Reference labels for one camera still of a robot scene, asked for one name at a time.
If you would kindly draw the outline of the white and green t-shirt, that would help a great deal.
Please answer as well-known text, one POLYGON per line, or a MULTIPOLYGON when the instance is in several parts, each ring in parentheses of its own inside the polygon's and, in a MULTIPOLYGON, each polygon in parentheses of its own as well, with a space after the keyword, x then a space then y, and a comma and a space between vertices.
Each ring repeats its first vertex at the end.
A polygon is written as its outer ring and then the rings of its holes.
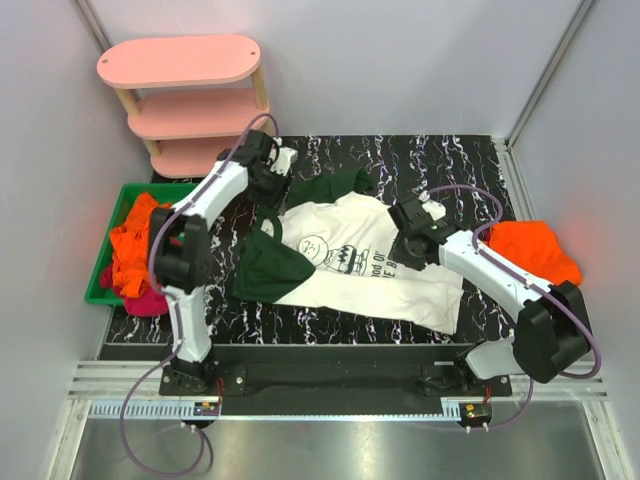
POLYGON ((234 296, 453 334, 461 276, 435 264, 413 270, 392 260, 398 231, 375 186, 363 169, 316 176, 291 187, 284 212, 260 210, 241 249, 234 296))

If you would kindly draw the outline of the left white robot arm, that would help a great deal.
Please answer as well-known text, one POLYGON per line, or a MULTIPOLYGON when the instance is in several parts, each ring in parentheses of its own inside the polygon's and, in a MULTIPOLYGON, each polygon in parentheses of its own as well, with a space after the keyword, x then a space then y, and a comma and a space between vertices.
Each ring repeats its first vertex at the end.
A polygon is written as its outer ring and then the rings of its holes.
POLYGON ((211 270, 209 230, 241 194, 256 205, 276 209, 292 182, 295 149, 260 130, 248 130, 221 152, 211 171, 171 207, 151 215, 149 278, 167 301, 174 335, 171 357, 201 364, 209 355, 204 287, 211 270))

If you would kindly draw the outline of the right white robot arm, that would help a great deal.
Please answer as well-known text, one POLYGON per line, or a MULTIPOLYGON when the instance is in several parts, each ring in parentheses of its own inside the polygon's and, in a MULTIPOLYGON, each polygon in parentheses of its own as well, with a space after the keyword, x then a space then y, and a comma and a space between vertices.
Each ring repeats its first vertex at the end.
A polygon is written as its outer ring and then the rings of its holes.
POLYGON ((450 216, 436 218, 418 198, 388 208, 397 229, 392 261, 414 270, 440 265, 474 284, 515 322, 508 339, 470 348, 457 363, 478 380, 525 374, 548 383, 570 376, 568 368, 596 351, 580 289, 569 281, 554 285, 483 245, 450 216))

